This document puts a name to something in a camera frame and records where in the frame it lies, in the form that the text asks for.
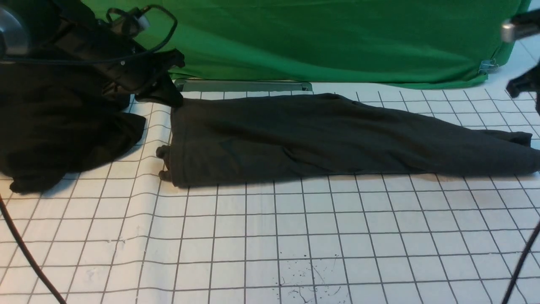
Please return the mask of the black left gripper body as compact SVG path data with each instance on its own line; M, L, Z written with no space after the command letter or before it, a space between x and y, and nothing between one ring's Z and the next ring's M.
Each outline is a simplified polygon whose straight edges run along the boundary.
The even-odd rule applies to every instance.
M114 89L104 89L104 94L112 92L127 92L137 94L151 80L161 76L169 76L168 72L156 72L153 66L153 54L147 54L132 60L116 63L92 64L92 67L114 83Z

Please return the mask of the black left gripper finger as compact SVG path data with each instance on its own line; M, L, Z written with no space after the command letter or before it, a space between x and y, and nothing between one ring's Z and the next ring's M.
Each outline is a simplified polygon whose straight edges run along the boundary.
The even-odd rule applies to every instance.
M170 76L151 80L141 92L135 94L137 102L157 103L171 108L183 105L184 98Z
M168 72L173 67L185 67L185 56L177 49L153 54L153 66L156 72Z

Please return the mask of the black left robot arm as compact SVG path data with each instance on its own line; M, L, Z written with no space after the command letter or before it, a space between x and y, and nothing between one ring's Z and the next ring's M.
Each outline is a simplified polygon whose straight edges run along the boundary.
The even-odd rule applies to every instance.
M150 27L146 14L154 9L172 25L161 42L147 49L135 38ZM1 62L83 67L104 80L105 98L134 95L177 108L183 96L168 71L184 67L184 55L162 50L177 26L173 14L157 4L129 11L109 8L99 19L80 0L2 0Z

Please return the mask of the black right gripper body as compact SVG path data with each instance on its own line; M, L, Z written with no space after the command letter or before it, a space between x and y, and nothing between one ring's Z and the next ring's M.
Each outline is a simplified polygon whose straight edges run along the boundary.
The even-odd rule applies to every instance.
M535 110L540 114L540 62L521 76L508 81L506 90L511 98L517 98L522 92L535 92Z

